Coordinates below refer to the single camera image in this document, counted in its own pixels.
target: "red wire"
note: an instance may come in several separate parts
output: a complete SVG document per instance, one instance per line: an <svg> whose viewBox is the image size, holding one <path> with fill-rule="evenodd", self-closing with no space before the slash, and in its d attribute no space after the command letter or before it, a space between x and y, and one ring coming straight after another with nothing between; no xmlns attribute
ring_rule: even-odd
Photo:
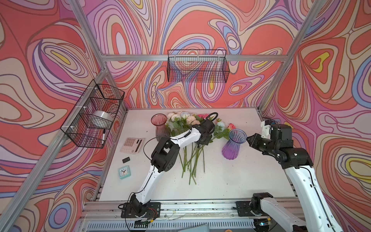
<svg viewBox="0 0 371 232"><path fill-rule="evenodd" d="M149 208L150 210L152 210L154 213L156 213L156 217L157 217L157 211L155 209L152 209L152 208Z"/></svg>

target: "metal grille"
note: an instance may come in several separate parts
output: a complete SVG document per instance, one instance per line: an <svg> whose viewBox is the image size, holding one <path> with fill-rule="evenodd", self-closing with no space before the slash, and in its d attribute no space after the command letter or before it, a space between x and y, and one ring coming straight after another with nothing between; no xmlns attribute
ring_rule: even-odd
<svg viewBox="0 0 371 232"><path fill-rule="evenodd" d="M127 221L130 230L134 228L133 221ZM147 230L181 230L196 226L209 225L210 229L253 229L253 219L205 219L205 220L157 220L149 224ZM121 231L127 229L125 221L95 221L89 222L87 231Z"/></svg>
<svg viewBox="0 0 371 232"><path fill-rule="evenodd" d="M61 129L78 147L103 148L124 94L111 85L96 84L71 124ZM94 115L96 111L106 112L113 120Z"/></svg>
<svg viewBox="0 0 371 232"><path fill-rule="evenodd" d="M226 83L228 75L226 50L168 50L169 82Z"/></svg>

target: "pink flower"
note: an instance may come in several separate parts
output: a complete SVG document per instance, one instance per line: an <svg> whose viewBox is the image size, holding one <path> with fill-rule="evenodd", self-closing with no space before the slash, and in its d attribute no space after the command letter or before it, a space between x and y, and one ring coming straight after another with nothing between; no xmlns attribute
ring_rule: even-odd
<svg viewBox="0 0 371 232"><path fill-rule="evenodd" d="M202 119L205 119L205 118L208 116L208 114L199 114L199 115L197 115L197 116L199 116L199 117L202 118Z"/></svg>
<svg viewBox="0 0 371 232"><path fill-rule="evenodd" d="M230 123L229 124L229 126L228 126L228 129L230 129L230 130L233 130L233 129L235 129L236 127L232 124L232 123Z"/></svg>

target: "alarm clock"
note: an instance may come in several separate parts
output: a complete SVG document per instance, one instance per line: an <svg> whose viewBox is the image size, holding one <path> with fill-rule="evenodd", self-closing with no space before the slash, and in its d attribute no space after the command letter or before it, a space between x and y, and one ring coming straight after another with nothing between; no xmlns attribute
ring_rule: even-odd
<svg viewBox="0 0 371 232"><path fill-rule="evenodd" d="M129 166L126 165L125 167L120 167L120 168L118 169L118 176L120 177L120 179L124 179L124 178L126 178L126 177L131 176Z"/></svg>

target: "flower bouquet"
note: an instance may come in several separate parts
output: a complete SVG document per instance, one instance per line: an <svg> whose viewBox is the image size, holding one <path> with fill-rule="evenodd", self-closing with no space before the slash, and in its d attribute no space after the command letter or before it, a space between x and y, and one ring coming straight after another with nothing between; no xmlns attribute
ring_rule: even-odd
<svg viewBox="0 0 371 232"><path fill-rule="evenodd" d="M171 112L167 115L167 123L166 126L170 131L171 136L177 136L183 132L192 128L192 125L201 124L209 114L190 114L188 112ZM215 130L213 136L209 143L212 143L216 138L225 138L229 140L229 131L235 129L236 127L230 123L226 126L225 122L221 119L217 118L210 118L211 121L215 123ZM191 184L191 179L193 179L194 183L196 184L196 170L198 159L202 154L203 158L203 170L205 173L205 155L204 155L204 147L205 145L199 145L197 143L192 143L191 145L191 155L188 156L187 154L187 147L183 148L184 156L183 159L179 153L180 163L183 167L182 178L186 172L189 172L189 184Z"/></svg>

